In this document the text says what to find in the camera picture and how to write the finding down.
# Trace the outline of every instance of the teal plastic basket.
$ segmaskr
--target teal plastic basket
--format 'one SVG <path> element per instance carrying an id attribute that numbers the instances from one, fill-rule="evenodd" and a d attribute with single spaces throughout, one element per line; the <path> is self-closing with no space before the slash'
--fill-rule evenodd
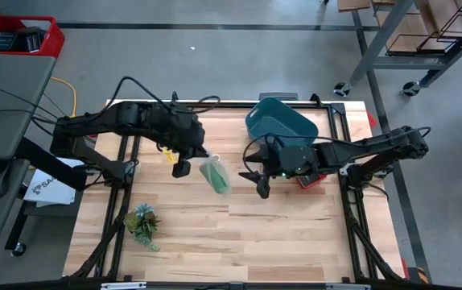
<path id="1" fill-rule="evenodd" d="M 319 129 L 314 122 L 299 114 L 275 97 L 261 100 L 245 117 L 245 125 L 250 138 L 256 139 L 265 134 L 288 136 L 318 136 Z M 281 138 L 287 145 L 306 146 L 315 138 Z"/>

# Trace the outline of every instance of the red crate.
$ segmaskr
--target red crate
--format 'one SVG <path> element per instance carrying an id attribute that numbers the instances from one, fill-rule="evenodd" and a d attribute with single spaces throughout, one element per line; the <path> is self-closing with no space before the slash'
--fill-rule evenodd
<path id="1" fill-rule="evenodd" d="M 16 31 L 24 28 L 22 20 L 48 21 L 51 26 L 48 28 L 41 48 L 37 52 L 0 52 L 2 54 L 25 55 L 25 56 L 54 56 L 58 58 L 64 43 L 64 34 L 56 24 L 56 19 L 47 16 L 5 16 L 0 15 L 0 31 Z"/>

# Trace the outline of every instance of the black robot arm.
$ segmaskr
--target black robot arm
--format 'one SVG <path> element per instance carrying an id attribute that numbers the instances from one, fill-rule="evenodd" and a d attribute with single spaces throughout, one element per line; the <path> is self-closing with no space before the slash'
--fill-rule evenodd
<path id="1" fill-rule="evenodd" d="M 174 177 L 190 172 L 193 157 L 207 157 L 203 148 L 204 129 L 195 112 L 175 99 L 172 102 L 123 101 L 97 114 L 59 118 L 53 133 L 51 153 L 84 161 L 102 170 L 106 184 L 125 184 L 132 164 L 111 161 L 85 144 L 84 136 L 113 132 L 120 136 L 141 136 L 156 142 L 157 148 L 179 153 Z"/>
<path id="2" fill-rule="evenodd" d="M 336 173 L 341 168 L 343 175 L 348 177 L 348 185 L 358 188 L 371 181 L 374 173 L 398 160 L 423 158 L 428 146 L 420 134 L 421 130 L 403 126 L 388 134 L 353 143 L 333 140 L 307 147 L 287 147 L 282 136 L 266 135 L 258 152 L 244 156 L 244 162 L 261 163 L 263 172 L 241 172 L 240 175 L 257 184 L 262 198 L 269 196 L 271 176 L 325 175 Z M 349 164 L 371 155 L 376 156 L 363 164 Z"/>

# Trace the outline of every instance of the gray floor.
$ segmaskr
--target gray floor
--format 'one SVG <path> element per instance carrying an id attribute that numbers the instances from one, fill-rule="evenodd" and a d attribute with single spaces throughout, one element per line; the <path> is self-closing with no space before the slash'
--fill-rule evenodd
<path id="1" fill-rule="evenodd" d="M 336 12 L 335 1 L 324 13 L 317 0 L 22 0 L 0 5 L 6 14 L 53 15 L 63 22 L 353 24 L 349 13 Z M 372 13 L 361 12 L 365 25 L 375 24 Z M 138 78 L 164 97 L 176 90 L 184 99 L 208 94 L 256 99 L 260 92 L 282 91 L 299 93 L 303 99 L 317 93 L 325 100 L 337 100 L 331 88 L 349 77 L 361 57 L 354 32 L 65 30 L 64 34 L 66 43 L 53 75 L 77 88 L 78 113 L 101 108 L 123 75 Z M 367 36 L 372 39 L 373 33 Z M 433 128 L 427 137 L 429 154 L 420 161 L 403 162 L 402 168 L 431 278 L 436 284 L 462 286 L 462 60 L 413 98 L 400 97 L 398 91 L 424 72 L 376 74 L 393 128 Z M 47 94 L 70 111 L 67 87 L 51 82 Z M 124 85 L 120 97 L 146 96 Z M 375 112 L 366 79 L 348 99 L 364 101 Z M 45 99 L 42 105 L 54 110 Z M 51 142 L 35 127 L 27 136 L 45 148 Z M 391 178 L 386 187 L 402 256 L 412 265 Z M 0 242 L 0 283 L 59 277 L 73 224 L 73 219 L 31 218 L 23 237 L 29 250 L 18 259 L 2 250 L 6 229 Z"/>

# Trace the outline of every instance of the green plant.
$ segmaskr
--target green plant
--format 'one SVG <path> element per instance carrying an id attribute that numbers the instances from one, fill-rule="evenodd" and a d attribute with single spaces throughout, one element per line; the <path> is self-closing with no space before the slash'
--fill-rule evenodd
<path id="1" fill-rule="evenodd" d="M 124 225 L 133 234 L 134 240 L 153 251 L 159 251 L 159 246 L 152 242 L 152 236 L 160 222 L 154 214 L 154 208 L 148 204 L 137 206 L 124 219 Z"/>

